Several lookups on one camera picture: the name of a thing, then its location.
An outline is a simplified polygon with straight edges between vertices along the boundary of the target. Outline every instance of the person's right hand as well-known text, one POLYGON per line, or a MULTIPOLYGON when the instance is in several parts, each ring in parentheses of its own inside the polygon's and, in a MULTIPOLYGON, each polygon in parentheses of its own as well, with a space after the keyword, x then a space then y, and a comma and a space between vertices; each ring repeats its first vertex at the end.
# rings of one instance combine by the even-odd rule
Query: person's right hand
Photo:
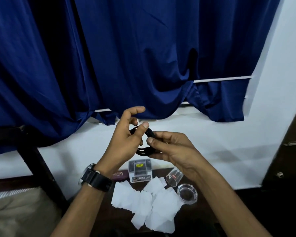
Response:
POLYGON ((168 131, 155 131, 154 134, 156 139, 148 138, 147 144, 162 153, 154 153, 149 157, 169 161, 189 179, 199 179, 197 169, 208 162, 188 137, 182 133, 168 131))

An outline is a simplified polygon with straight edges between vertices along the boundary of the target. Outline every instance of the black watch in hands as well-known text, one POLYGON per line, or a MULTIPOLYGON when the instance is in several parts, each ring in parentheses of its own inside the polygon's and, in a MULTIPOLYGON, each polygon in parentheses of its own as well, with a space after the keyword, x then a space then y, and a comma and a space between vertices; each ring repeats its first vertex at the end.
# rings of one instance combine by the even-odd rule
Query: black watch in hands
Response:
POLYGON ((112 180, 101 175, 99 171, 94 170, 95 164, 90 164, 82 173, 82 176, 79 180, 79 184, 86 182, 89 186, 92 186, 98 190, 108 192, 112 185, 112 180))

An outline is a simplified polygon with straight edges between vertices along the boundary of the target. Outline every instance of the beige blanket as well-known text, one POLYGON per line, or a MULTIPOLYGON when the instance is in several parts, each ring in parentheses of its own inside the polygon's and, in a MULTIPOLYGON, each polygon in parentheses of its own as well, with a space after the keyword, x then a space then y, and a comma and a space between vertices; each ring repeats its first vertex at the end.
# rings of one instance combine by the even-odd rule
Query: beige blanket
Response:
POLYGON ((61 211, 40 188, 0 199, 0 237, 50 236, 60 219, 61 211))

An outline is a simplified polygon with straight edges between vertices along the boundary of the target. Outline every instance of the black round object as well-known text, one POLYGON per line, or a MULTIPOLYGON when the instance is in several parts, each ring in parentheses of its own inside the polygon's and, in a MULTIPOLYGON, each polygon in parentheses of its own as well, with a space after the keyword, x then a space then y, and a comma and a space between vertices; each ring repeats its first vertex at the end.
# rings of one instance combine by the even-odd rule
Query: black round object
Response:
MULTIPOLYGON (((136 130, 137 128, 138 128, 138 126, 136 126, 135 128, 129 130, 129 132, 130 132, 131 134, 134 134, 134 133, 135 133, 135 130, 136 130)), ((148 130, 145 132, 145 134, 146 134, 146 136, 148 136, 148 137, 152 137, 152 138, 155 137, 153 131, 150 130, 149 128, 148 128, 148 130)), ((141 156, 148 156, 148 155, 152 155, 154 152, 155 152, 155 148, 149 146, 149 147, 146 147, 146 148, 138 148, 138 150, 136 151, 136 154, 141 155, 141 156)))

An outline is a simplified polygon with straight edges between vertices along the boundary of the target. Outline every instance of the dark wooden door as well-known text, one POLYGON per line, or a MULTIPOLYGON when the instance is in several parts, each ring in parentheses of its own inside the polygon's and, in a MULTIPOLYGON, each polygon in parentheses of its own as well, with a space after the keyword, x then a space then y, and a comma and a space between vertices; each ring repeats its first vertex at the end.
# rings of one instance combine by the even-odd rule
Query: dark wooden door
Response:
POLYGON ((283 139, 263 185, 296 180, 296 115, 283 139))

